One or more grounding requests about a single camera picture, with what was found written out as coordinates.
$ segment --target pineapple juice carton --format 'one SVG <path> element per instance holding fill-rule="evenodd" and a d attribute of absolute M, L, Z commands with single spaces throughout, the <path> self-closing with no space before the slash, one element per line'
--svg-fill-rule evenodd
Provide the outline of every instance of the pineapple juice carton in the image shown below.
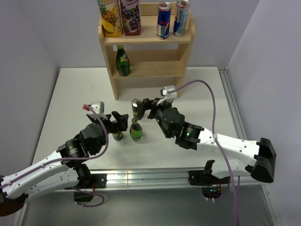
<path fill-rule="evenodd" d="M 118 0 L 97 0 L 105 37 L 122 35 Z"/>

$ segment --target beverage can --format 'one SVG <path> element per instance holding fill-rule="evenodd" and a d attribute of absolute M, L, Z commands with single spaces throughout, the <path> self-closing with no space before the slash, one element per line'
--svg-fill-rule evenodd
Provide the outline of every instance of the beverage can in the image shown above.
<path fill-rule="evenodd" d="M 138 116 L 138 105 L 137 105 L 137 103 L 141 103 L 141 100 L 139 100 L 139 99 L 132 100 L 133 117 L 136 118 L 137 120 L 140 120 L 142 117 Z"/>
<path fill-rule="evenodd" d="M 97 0 L 105 37 L 122 35 L 118 0 Z"/>
<path fill-rule="evenodd" d="M 112 136 L 113 136 L 114 140 L 120 141 L 123 138 L 123 132 L 120 131 L 119 129 L 117 129 L 117 133 L 112 133 Z"/>
<path fill-rule="evenodd" d="M 173 34 L 175 36 L 183 36 L 188 19 L 190 3 L 187 0 L 178 0 L 176 6 Z"/>
<path fill-rule="evenodd" d="M 124 35 L 140 35 L 140 0 L 120 0 L 120 7 Z"/>
<path fill-rule="evenodd" d="M 158 5 L 157 37 L 166 39 L 169 35 L 169 23 L 171 15 L 171 4 L 160 2 Z"/>

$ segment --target wooden shelf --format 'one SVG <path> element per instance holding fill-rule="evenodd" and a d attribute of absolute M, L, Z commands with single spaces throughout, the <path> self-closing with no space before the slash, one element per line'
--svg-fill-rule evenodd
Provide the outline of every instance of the wooden shelf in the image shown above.
<path fill-rule="evenodd" d="M 183 74 L 183 66 L 177 49 L 126 50 L 126 52 L 133 69 L 127 77 L 123 77 L 118 74 L 115 67 L 112 70 L 113 79 L 181 77 Z"/>
<path fill-rule="evenodd" d="M 119 80 L 128 78 L 163 78 L 173 77 L 174 84 L 184 84 L 184 76 L 195 35 L 195 25 L 191 11 L 186 24 L 185 34 L 181 37 L 173 35 L 174 13 L 176 3 L 171 3 L 171 19 L 168 38 L 157 37 L 158 3 L 141 3 L 141 35 L 105 37 L 101 18 L 98 24 L 98 38 L 102 46 L 103 57 L 107 66 L 114 97 L 118 100 Z M 126 53 L 133 67 L 127 77 L 122 77 L 116 69 L 114 45 L 139 44 L 178 44 L 178 49 L 127 50 Z"/>
<path fill-rule="evenodd" d="M 141 16 L 141 35 L 121 37 L 105 37 L 103 43 L 105 45 L 140 45 L 140 44 L 179 44 L 190 43 L 191 32 L 186 28 L 183 36 L 175 36 L 173 34 L 174 15 L 170 18 L 169 36 L 167 39 L 159 39 L 157 37 L 157 19 L 158 16 Z"/>

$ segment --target small bottle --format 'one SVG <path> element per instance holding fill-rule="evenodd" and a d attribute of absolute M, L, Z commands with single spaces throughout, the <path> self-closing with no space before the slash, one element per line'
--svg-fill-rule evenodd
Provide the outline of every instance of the small bottle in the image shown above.
<path fill-rule="evenodd" d="M 130 74 L 130 60 L 128 59 L 127 53 L 123 49 L 123 46 L 117 46 L 116 55 L 116 67 L 117 71 L 121 76 L 128 76 Z"/>
<path fill-rule="evenodd" d="M 142 135 L 143 135 L 142 127 L 138 123 L 138 120 L 136 118 L 132 119 L 130 135 L 133 140 L 140 140 L 142 138 Z"/>
<path fill-rule="evenodd" d="M 117 129 L 117 133 L 112 133 L 114 140 L 120 141 L 123 138 L 123 132 Z"/>

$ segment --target red bull can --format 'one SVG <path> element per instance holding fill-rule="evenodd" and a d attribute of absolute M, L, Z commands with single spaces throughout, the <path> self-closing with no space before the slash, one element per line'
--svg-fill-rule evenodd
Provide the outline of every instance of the red bull can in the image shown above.
<path fill-rule="evenodd" d="M 171 15 L 171 4 L 160 2 L 158 5 L 157 37 L 166 39 L 169 35 L 169 23 Z"/>
<path fill-rule="evenodd" d="M 188 19 L 190 3 L 187 0 L 178 0 L 176 6 L 173 33 L 175 36 L 183 36 Z"/>

